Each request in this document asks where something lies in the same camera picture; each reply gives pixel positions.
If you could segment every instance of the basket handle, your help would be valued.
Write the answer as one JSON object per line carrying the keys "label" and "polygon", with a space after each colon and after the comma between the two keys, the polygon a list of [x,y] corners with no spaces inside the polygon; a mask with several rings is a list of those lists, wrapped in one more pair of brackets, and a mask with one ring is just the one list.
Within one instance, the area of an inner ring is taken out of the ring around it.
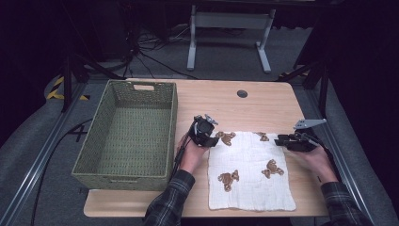
{"label": "basket handle", "polygon": [[154,91],[156,90],[156,85],[151,82],[131,82],[132,89],[140,91],[140,90],[147,90],[147,91]]}
{"label": "basket handle", "polygon": [[138,183],[138,180],[133,178],[130,180],[115,180],[115,179],[109,179],[109,183]]}

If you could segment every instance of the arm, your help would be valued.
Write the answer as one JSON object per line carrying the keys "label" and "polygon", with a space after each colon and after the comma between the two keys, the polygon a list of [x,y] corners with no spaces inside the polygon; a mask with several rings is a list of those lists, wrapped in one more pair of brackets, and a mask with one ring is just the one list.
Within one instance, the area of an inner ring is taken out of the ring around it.
{"label": "arm", "polygon": [[195,183],[192,174],[200,166],[202,156],[207,150],[208,148],[199,147],[193,141],[188,141],[180,169],[170,180],[165,191],[148,207],[143,225],[179,225],[185,200]]}
{"label": "arm", "polygon": [[359,210],[346,185],[338,181],[322,147],[316,147],[308,153],[294,153],[305,160],[309,168],[319,177],[331,225],[373,225]]}

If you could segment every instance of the table leg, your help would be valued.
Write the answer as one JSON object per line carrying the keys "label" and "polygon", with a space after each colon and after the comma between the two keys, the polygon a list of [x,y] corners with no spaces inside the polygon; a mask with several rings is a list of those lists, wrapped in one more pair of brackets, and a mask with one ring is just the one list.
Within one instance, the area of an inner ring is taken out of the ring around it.
{"label": "table leg", "polygon": [[266,21],[266,24],[264,26],[262,41],[256,42],[256,47],[258,49],[259,58],[261,59],[263,71],[265,73],[271,73],[270,64],[269,64],[269,61],[267,60],[267,56],[266,56],[264,47],[266,45],[267,37],[269,36],[269,33],[270,33],[270,28],[272,26],[275,13],[276,13],[275,9],[270,10],[269,19]]}
{"label": "table leg", "polygon": [[190,22],[191,41],[190,49],[188,50],[187,70],[193,71],[196,63],[196,6],[191,8],[191,22]]}

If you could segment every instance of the wrist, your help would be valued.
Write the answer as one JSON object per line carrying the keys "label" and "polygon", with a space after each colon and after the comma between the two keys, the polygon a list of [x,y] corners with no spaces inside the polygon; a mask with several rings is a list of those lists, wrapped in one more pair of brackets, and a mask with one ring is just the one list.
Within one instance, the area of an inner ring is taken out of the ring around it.
{"label": "wrist", "polygon": [[322,169],[317,172],[320,183],[323,185],[328,182],[338,182],[337,176],[332,169]]}

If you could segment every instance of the wooden table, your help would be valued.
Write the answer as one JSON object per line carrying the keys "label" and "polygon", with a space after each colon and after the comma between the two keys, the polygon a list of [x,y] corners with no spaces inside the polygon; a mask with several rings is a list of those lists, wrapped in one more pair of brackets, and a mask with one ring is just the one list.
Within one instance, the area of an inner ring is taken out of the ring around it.
{"label": "wooden table", "polygon": [[[287,83],[204,81],[179,79],[134,79],[175,82],[178,92],[176,140],[188,131],[194,116],[208,114],[219,125],[218,131],[262,131],[293,133],[293,126],[303,115],[291,86]],[[245,90],[247,98],[240,98]],[[327,216],[327,209],[315,175],[301,159],[284,150],[295,211],[251,212],[237,209],[208,208],[207,158],[194,174],[196,183],[184,205],[183,217],[304,217]],[[96,190],[88,193],[85,215],[88,217],[144,217],[157,191]]]}

